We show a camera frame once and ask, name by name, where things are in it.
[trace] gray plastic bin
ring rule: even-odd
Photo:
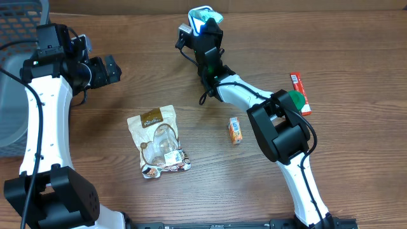
[[[47,0],[1,0],[0,45],[36,37],[36,26],[49,22]],[[36,44],[21,44],[0,51],[0,66],[20,77],[23,61]],[[27,142],[28,102],[24,86],[0,73],[0,156],[24,155]]]

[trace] plastic bag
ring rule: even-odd
[[[140,151],[144,178],[158,178],[161,172],[191,168],[191,162],[179,143],[176,112],[172,105],[129,118],[127,124]]]

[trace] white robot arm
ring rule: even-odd
[[[34,94],[26,88],[29,102],[27,148],[20,177],[4,183],[4,196],[32,229],[43,228],[133,228],[126,214],[99,203],[95,187],[74,171],[69,152],[69,109],[79,92],[120,80],[121,70],[112,56],[88,58],[90,41],[85,35],[70,39],[64,25],[37,27],[39,49],[21,69],[21,83],[28,85],[42,103],[42,149],[36,160],[39,113]],[[34,182],[28,196],[25,184]],[[46,186],[54,192],[41,194]]]
[[[226,77],[220,81],[220,85],[227,82],[235,82],[242,85],[248,86],[250,89],[259,93],[264,97],[270,97],[271,92],[265,92],[256,87],[244,82],[238,75],[234,74]],[[253,93],[250,93],[243,87],[237,85],[225,85],[217,87],[217,92],[219,98],[223,102],[233,104],[234,106],[240,108],[243,111],[247,111],[249,108],[253,107],[255,104],[261,104],[264,102],[264,99],[256,97]],[[273,120],[276,118],[276,115],[273,115],[270,119]],[[291,192],[291,196],[294,201],[295,215],[304,225],[316,225],[319,221],[319,215],[315,209],[314,204],[311,201],[310,194],[307,192],[307,187],[305,185],[305,180],[301,174],[300,163],[303,157],[305,156],[304,152],[294,156],[290,159],[289,165],[284,165],[281,162],[277,161],[277,165],[280,167],[284,178],[286,179],[288,188]],[[308,184],[310,186],[312,195],[314,196],[317,206],[325,218],[325,215],[328,213],[328,208],[324,205],[322,201],[317,185],[315,184],[314,177],[312,175],[309,157],[305,158],[305,175],[307,177]]]
[[[202,9],[212,10],[209,6],[192,10]],[[284,91],[273,94],[244,82],[221,61],[224,52],[220,48],[223,31],[215,20],[210,18],[199,22],[200,19],[192,17],[191,13],[188,18],[191,27],[182,24],[178,28],[176,48],[184,56],[184,46],[194,49],[197,61],[189,57],[187,59],[197,65],[198,75],[207,95],[247,111],[260,148],[268,159],[277,162],[286,179],[300,224],[306,228],[313,228],[315,225],[333,226],[332,216],[319,195],[310,167],[308,122],[302,121],[299,113],[294,114],[297,110],[292,99],[288,99],[288,94]],[[206,94],[200,100],[201,105],[205,99]],[[277,115],[285,115],[286,121],[274,127],[271,121]]]

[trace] wood grain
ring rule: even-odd
[[[92,55],[113,54],[123,71],[120,83],[92,90],[72,110],[72,160],[102,204],[136,222],[293,216],[284,178],[259,150],[245,113],[216,99],[198,105],[196,67],[174,48],[185,15],[51,20],[85,32]],[[363,11],[227,14],[221,24],[223,62],[248,83],[290,90],[289,73],[301,72],[319,136],[311,163],[322,199],[360,228],[407,227],[406,23],[405,11]],[[168,104],[192,169],[148,181],[126,120]],[[244,137],[235,147],[225,128],[231,116]],[[0,182],[16,177],[21,162],[0,159]],[[0,196],[0,228],[18,228],[20,217]]]
[[[54,13],[144,15],[188,13],[209,5],[222,13],[286,11],[401,10],[404,0],[50,0]]]

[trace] black cable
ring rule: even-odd
[[[76,39],[78,39],[78,41],[80,41],[80,38],[74,29],[72,29],[71,27],[68,27],[68,30],[76,36]]]
[[[35,43],[35,42],[38,42],[38,40],[36,40],[36,39],[22,39],[22,40],[18,40],[18,41],[11,41],[11,42],[9,42],[9,43],[7,43],[5,45],[0,46],[0,50],[3,50],[3,49],[5,49],[5,48],[7,48],[7,47],[9,47],[11,45],[17,45],[17,44],[20,44],[20,43]]]
[[[264,100],[269,99],[268,97],[264,97],[264,96],[260,95],[259,93],[255,92],[254,90],[252,90],[248,86],[246,86],[244,84],[241,84],[241,83],[237,83],[237,82],[220,83],[220,84],[217,84],[216,87],[225,86],[225,85],[240,86],[240,87],[246,89],[247,91],[249,91],[250,93],[252,93],[253,95],[255,95],[257,98],[264,99]],[[202,94],[201,98],[199,99],[199,105],[202,106],[205,103],[206,96],[210,91],[211,90],[208,90],[208,91],[206,91],[205,93]]]
[[[1,46],[0,51],[11,45],[16,45],[16,44],[20,44],[20,43],[35,43],[35,42],[38,42],[38,41],[35,39],[12,41],[10,43],[7,43],[7,44]],[[31,182],[30,182],[30,186],[29,186],[29,189],[27,192],[27,198],[25,199],[24,209],[23,209],[22,219],[21,219],[21,225],[20,225],[20,228],[24,229],[25,222],[27,221],[28,208],[30,205],[31,197],[33,195],[32,192],[34,191],[34,188],[35,188],[35,180],[36,180],[36,176],[37,176],[38,169],[39,169],[39,162],[41,161],[41,145],[43,142],[43,118],[44,118],[43,103],[41,102],[41,99],[39,98],[37,92],[30,85],[28,85],[27,83],[24,83],[20,78],[14,76],[13,74],[4,70],[2,67],[0,67],[0,72],[4,73],[5,75],[9,76],[13,80],[15,80],[15,81],[19,82],[20,84],[22,84],[23,86],[25,86],[36,98],[37,107],[38,107],[38,125],[39,125],[39,127],[38,127],[38,139],[37,139],[37,152],[35,154],[34,170],[32,171]]]
[[[243,84],[241,84],[241,83],[237,83],[237,82],[220,83],[220,84],[217,84],[216,87],[225,86],[225,85],[240,86],[240,87],[246,89],[247,91],[249,91],[250,93],[252,93],[253,95],[255,95],[257,98],[264,99],[264,100],[269,99],[268,97],[262,96],[262,95],[260,95],[259,93],[255,92],[254,90],[252,90],[252,89],[249,88],[248,86],[243,85]],[[211,90],[206,91],[206,92],[201,96],[201,98],[199,99],[199,105],[203,105],[203,104],[204,104],[204,102],[205,102],[205,100],[206,100],[206,97],[207,97],[207,94],[208,94],[210,91],[211,91]],[[305,186],[307,187],[308,193],[310,194],[311,202],[314,204],[315,210],[316,210],[317,213],[318,213],[319,219],[320,219],[320,221],[321,221],[322,228],[325,228],[324,219],[322,218],[322,214],[321,214],[321,212],[320,212],[320,210],[319,210],[319,208],[318,208],[317,202],[315,201],[314,196],[312,195],[310,185],[309,185],[308,180],[307,180],[307,177],[306,177],[306,175],[305,175],[305,167],[304,167],[304,161],[305,161],[305,159],[306,159],[308,156],[310,156],[311,153],[312,153],[312,152],[315,150],[315,148],[317,147],[317,143],[318,143],[317,134],[315,133],[315,130],[314,130],[314,128],[312,127],[311,123],[309,123],[302,115],[298,114],[297,112],[295,112],[295,111],[293,111],[293,110],[287,109],[287,108],[285,108],[284,106],[281,106],[281,105],[280,105],[280,107],[281,107],[281,108],[284,108],[285,110],[289,111],[289,112],[292,113],[293,115],[295,115],[295,116],[297,116],[298,118],[300,118],[300,119],[305,123],[305,125],[310,129],[310,131],[311,131],[311,133],[312,133],[312,137],[314,138],[314,143],[312,144],[311,149],[308,150],[307,153],[304,153],[304,157],[302,158],[299,167],[300,167],[301,173],[302,173],[302,175],[303,175],[303,179],[304,179]]]
[[[73,105],[72,107],[74,108],[74,107],[76,107],[76,106],[80,106],[80,105],[86,103],[87,100],[88,100],[88,90],[85,89],[85,90],[83,91],[83,99],[82,99],[82,101],[81,101],[79,104],[77,104],[77,105]]]
[[[181,52],[181,55],[183,55],[185,58],[187,58],[189,61],[191,61],[194,65],[196,65],[196,66],[198,67],[198,63],[197,63],[195,60],[191,59],[191,57],[187,56],[187,55],[183,52],[182,49],[180,49],[179,52]]]

